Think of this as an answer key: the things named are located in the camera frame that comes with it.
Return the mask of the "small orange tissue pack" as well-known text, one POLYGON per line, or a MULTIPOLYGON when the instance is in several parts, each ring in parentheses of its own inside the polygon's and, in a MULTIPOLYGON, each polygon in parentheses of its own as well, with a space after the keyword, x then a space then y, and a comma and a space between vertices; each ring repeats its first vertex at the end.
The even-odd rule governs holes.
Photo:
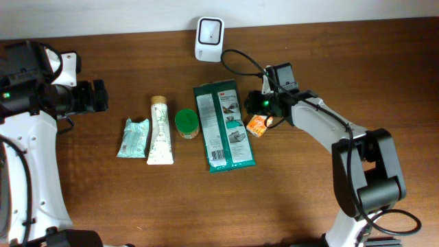
POLYGON ((273 117, 253 115, 250 121, 246 124, 246 130, 256 137, 261 137, 272 125, 272 122, 273 117))

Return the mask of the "green wipes packet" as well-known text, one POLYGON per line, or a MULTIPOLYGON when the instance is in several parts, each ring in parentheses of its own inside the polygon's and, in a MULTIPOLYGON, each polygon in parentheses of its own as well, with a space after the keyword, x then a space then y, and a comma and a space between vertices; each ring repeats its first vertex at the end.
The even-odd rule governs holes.
POLYGON ((193 88, 209 171, 228 172, 256 165, 241 115, 234 80, 193 88))

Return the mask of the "green lid small jar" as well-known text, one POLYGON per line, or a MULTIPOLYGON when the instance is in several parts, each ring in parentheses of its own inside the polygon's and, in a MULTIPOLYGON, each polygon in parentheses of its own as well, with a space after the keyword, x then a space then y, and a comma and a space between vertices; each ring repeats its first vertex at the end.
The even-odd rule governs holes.
POLYGON ((184 139, 193 139, 200 130, 198 115, 189 108, 184 108, 176 113, 175 124, 180 136, 184 139))

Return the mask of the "light teal tissue pack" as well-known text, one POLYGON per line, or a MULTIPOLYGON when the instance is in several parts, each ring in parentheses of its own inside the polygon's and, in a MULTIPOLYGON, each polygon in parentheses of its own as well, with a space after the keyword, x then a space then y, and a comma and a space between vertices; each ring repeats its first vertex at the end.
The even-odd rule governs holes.
POLYGON ((123 139, 117 157, 145 158, 149 130, 150 122, 148 119, 141 122, 133 122, 128 118, 123 129, 123 139))

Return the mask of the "white cream tube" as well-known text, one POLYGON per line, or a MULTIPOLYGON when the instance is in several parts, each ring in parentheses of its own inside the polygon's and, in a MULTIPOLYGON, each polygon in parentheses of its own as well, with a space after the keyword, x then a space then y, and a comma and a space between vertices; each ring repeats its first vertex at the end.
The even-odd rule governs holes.
POLYGON ((162 95, 151 98, 152 138, 148 152, 148 165, 172 165, 174 158, 171 148, 171 135, 167 99, 162 95))

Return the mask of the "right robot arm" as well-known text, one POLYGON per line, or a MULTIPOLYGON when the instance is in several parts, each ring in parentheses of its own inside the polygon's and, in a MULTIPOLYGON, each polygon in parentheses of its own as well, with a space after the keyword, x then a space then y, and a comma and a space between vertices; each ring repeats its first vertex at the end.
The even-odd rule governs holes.
POLYGON ((305 131, 332 156, 333 190, 340 207, 331 229, 308 246, 401 246, 404 232, 377 220, 396 213, 407 189, 392 135, 367 130, 331 110, 312 91, 300 91, 289 63, 259 68, 260 91, 245 100, 248 113, 280 117, 305 131))

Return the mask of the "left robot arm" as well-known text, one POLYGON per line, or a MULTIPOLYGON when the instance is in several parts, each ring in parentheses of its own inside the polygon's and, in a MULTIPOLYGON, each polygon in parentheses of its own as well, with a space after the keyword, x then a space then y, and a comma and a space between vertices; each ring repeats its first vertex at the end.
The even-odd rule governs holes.
POLYGON ((107 110, 103 81, 79 81, 75 51, 22 41, 1 60, 1 243, 101 246, 92 230, 73 227, 56 158, 60 120, 107 110))

